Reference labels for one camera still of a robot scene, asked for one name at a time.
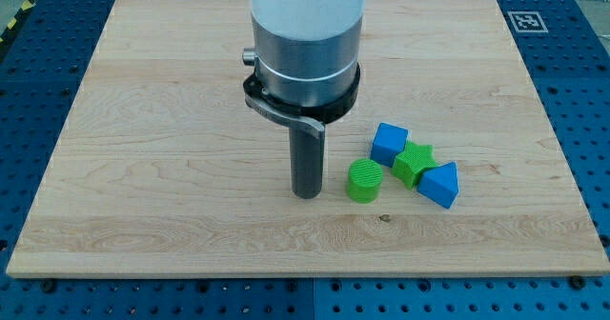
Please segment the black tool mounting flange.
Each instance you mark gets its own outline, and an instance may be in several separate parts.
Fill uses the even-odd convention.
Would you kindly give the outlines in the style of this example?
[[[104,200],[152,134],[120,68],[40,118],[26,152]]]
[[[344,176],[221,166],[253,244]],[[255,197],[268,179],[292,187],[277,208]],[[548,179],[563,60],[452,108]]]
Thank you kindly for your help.
[[[325,126],[347,114],[356,102],[360,65],[356,65],[356,76],[350,87],[335,101],[318,107],[296,106],[274,98],[263,88],[262,82],[253,73],[243,82],[245,103],[264,118],[293,130],[320,139]]]

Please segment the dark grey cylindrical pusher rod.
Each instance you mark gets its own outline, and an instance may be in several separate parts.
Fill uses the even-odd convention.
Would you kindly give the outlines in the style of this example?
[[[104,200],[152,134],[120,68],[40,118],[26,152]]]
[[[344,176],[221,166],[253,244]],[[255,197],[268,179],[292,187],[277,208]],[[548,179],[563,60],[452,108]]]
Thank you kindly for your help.
[[[289,129],[291,186],[302,199],[317,197],[322,189],[325,136]]]

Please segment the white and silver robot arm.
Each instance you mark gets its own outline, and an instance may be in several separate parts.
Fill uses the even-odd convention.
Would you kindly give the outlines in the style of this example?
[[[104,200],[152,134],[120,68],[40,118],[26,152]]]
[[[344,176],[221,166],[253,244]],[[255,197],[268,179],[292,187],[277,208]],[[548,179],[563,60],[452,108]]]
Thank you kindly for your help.
[[[356,102],[365,0],[250,0],[247,106],[289,131],[293,193],[319,195],[328,124]]]

